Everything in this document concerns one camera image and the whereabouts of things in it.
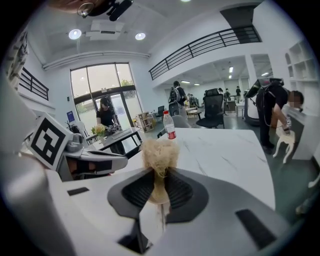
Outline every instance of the metal railing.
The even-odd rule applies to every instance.
[[[41,98],[49,101],[48,91],[49,89],[45,87],[38,79],[36,79],[28,70],[22,68],[22,73],[20,75],[19,85],[26,88],[30,92],[38,95]]]
[[[201,54],[222,47],[258,42],[261,42],[261,39],[253,25],[221,30],[186,44],[160,61],[149,72],[154,80],[179,64]]]

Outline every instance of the bag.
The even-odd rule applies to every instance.
[[[250,90],[245,95],[246,98],[252,98],[258,94],[260,90],[264,90],[264,93],[268,92],[270,86],[284,86],[284,80],[282,78],[264,78],[258,79]]]
[[[180,95],[177,87],[176,88],[171,87],[168,103],[170,103],[170,104],[178,103],[180,100],[181,100],[181,95]]]

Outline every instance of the white wall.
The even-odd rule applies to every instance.
[[[169,33],[151,49],[149,69],[182,46],[203,36],[230,28],[229,23],[219,11],[206,12],[190,19]]]
[[[47,74],[42,68],[42,64],[36,57],[33,49],[29,46],[29,54],[26,57],[24,64],[26,68],[36,79],[38,79],[44,86],[49,88],[48,97],[49,101],[36,95],[35,93],[27,90],[22,86],[18,86],[18,93],[24,103],[32,110],[39,112],[46,112],[55,115],[55,106],[52,103],[51,87],[47,83]]]
[[[151,86],[157,87],[161,84],[165,84],[166,81],[170,80],[173,77],[179,76],[180,74],[185,73],[189,70],[218,60],[243,55],[251,56],[251,54],[266,53],[268,53],[267,49],[265,48],[264,44],[260,42],[236,44],[212,50],[207,52],[206,54],[199,55],[195,58],[183,62],[178,66],[175,66],[174,68],[170,69],[166,73],[160,75],[155,80],[153,80]]]
[[[318,147],[316,148],[313,156],[314,156],[315,160],[318,162],[318,164],[320,165],[320,143],[319,143]]]
[[[273,77],[283,78],[284,86],[290,89],[285,54],[303,39],[303,34],[291,18],[270,0],[265,0],[254,9],[252,23],[268,52]]]
[[[248,78],[241,78],[241,82],[242,82],[243,91],[245,91],[245,90],[250,88],[250,84],[249,84],[249,79]]]
[[[73,64],[61,66],[46,71],[47,83],[52,88],[52,103],[55,106],[55,118],[65,125],[67,121],[67,112],[72,111],[76,121],[79,120],[76,107],[73,100],[70,70],[81,68],[87,65],[98,65],[114,62],[129,62],[133,81],[139,97],[142,111],[157,110],[159,106],[168,102],[166,94],[163,89],[151,86],[152,79],[148,72],[148,60],[139,57],[121,57],[121,56],[108,56],[108,57],[93,57],[88,59],[79,60]]]

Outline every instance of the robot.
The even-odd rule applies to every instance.
[[[104,173],[122,169],[128,159],[85,149],[81,137],[53,117],[45,114],[36,120],[4,76],[1,84],[5,98],[0,108],[9,110],[0,112],[0,132],[5,135],[0,139],[1,195],[46,255],[244,256],[268,247],[289,228],[280,215],[242,188],[175,169],[164,180],[170,201],[165,232],[150,246],[140,213],[154,188],[153,170],[71,181],[65,157],[94,162]],[[28,148],[36,159],[19,154],[31,132]],[[73,189],[67,191],[63,181]]]

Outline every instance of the window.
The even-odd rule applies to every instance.
[[[74,98],[90,93],[86,68],[71,71],[71,85]]]
[[[120,86],[114,64],[90,66],[88,67],[88,75],[91,92]]]
[[[116,64],[116,70],[119,76],[121,86],[133,86],[134,80],[132,79],[130,68],[128,64]]]
[[[135,90],[128,90],[123,92],[125,103],[128,107],[130,117],[136,118],[136,115],[142,112],[140,103],[138,100],[137,92]]]
[[[97,125],[97,114],[92,99],[76,105],[80,121],[89,135],[93,135],[91,128]]]

